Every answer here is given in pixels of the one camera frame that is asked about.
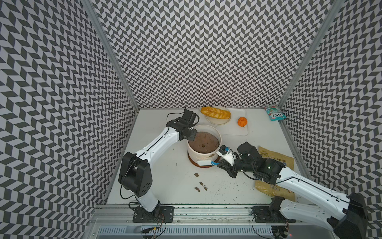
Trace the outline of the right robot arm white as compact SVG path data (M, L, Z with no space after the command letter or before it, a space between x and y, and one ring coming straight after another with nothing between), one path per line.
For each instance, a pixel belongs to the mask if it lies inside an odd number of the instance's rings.
M333 232L340 239L364 239L368 227L368 211L359 193L346 195L315 183L282 162L263 158L257 148L245 142L237 152L222 145L217 154L218 168L232 178L238 172L251 173L250 179L287 189L311 202L309 205L276 196L269 214L281 215L285 220L310 223Z

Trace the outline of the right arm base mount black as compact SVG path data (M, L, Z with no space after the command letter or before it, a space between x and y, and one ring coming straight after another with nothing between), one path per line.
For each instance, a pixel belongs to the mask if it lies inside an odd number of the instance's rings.
M254 206L252 207L252 215L256 223L295 223L294 219L287 219L284 217L281 210L281 203L285 198L275 197L272 199L269 206Z

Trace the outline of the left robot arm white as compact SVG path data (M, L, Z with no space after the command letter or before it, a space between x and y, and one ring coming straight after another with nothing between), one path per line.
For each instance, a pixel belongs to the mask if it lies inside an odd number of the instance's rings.
M121 189L133 193L140 206L148 213L159 210L160 201L151 191L153 184L152 168L155 162L178 141L193 141L200 117L187 109L180 113L180 117L166 123L162 132L141 150L127 152L122 158L118 182Z

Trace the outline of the white blue scrub brush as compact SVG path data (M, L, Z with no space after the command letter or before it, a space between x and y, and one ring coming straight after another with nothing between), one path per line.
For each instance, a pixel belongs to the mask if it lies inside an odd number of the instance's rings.
M211 160L199 160L197 164L202 167L202 166L214 166L214 165L219 165L218 162L214 162Z

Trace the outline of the white ceramic pot with mud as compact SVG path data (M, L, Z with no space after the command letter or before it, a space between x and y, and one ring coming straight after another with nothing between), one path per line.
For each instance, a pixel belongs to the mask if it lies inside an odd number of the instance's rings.
M188 152L193 157L208 157L211 154L217 154L222 145L220 132L209 125L197 125L194 127L197 130L194 141L188 141Z

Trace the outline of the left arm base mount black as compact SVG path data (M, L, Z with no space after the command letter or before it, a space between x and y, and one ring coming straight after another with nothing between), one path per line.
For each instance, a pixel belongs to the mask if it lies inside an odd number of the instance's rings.
M173 206L162 206L160 203L154 208L152 212L146 211L143 206L138 204L133 210L134 223L172 223L174 218L175 207Z

